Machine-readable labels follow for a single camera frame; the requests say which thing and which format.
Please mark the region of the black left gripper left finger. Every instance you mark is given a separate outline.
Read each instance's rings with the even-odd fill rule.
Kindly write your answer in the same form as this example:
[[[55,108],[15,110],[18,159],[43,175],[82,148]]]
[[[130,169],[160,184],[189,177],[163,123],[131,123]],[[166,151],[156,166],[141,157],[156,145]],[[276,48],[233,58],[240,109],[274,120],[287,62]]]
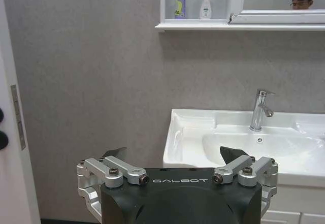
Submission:
[[[99,159],[88,158],[77,164],[78,195],[84,198],[86,207],[94,217],[102,217],[101,185],[116,189],[126,180],[131,185],[144,186],[149,176],[144,168],[132,166],[110,153],[119,153],[125,148],[107,151]]]

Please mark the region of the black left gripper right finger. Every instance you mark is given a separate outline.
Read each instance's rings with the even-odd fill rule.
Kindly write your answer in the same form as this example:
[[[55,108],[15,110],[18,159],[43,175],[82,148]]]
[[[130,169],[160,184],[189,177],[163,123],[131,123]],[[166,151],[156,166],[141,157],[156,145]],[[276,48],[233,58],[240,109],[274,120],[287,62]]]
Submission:
[[[271,198],[277,194],[278,164],[273,158],[261,157],[256,160],[241,149],[220,147],[220,154],[225,162],[213,172],[213,182],[216,185],[225,185],[233,182],[237,177],[243,187],[262,186],[261,217],[270,207]]]

